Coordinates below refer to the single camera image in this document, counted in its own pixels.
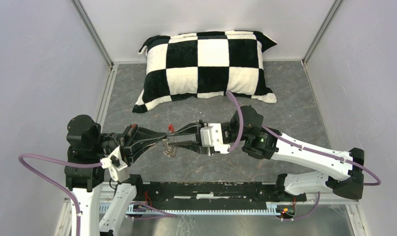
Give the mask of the metal keyring with red handle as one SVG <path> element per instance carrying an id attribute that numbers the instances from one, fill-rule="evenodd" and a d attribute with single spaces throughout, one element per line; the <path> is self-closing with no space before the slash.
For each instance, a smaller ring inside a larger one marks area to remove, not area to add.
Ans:
<path id="1" fill-rule="evenodd" d="M 172 124 L 169 124 L 166 136 L 162 140 L 163 153 L 165 156 L 170 158 L 175 158 L 177 154 L 177 147 L 171 145 L 171 141 L 174 141 L 174 139 L 171 140 L 171 134 L 173 134 L 174 132 L 175 132 L 174 126 Z"/>

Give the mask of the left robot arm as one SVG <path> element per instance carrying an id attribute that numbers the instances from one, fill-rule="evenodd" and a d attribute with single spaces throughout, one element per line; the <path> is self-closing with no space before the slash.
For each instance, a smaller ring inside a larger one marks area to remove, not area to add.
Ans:
<path id="1" fill-rule="evenodd" d="M 122 133 L 102 133 L 89 115 L 78 115 L 67 125 L 66 189 L 72 203 L 74 236 L 116 236 L 131 202 L 144 196 L 140 175 L 129 167 L 166 133 L 132 124 Z M 111 205 L 100 217 L 100 200 L 109 171 L 117 183 Z"/>

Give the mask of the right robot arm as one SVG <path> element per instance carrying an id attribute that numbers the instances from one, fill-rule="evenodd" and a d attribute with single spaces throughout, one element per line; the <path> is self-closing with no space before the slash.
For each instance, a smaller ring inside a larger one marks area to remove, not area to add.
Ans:
<path id="1" fill-rule="evenodd" d="M 263 124 L 263 116 L 251 106 L 242 106 L 228 122 L 197 121 L 174 133 L 195 134 L 196 141 L 169 143 L 169 147 L 185 148 L 196 153 L 228 154 L 234 144 L 255 159 L 290 162 L 312 169 L 303 174 L 280 174 L 274 195 L 281 201 L 308 192 L 332 192 L 351 200 L 360 200 L 364 190 L 365 152 L 360 148 L 338 151 L 297 140 Z"/>

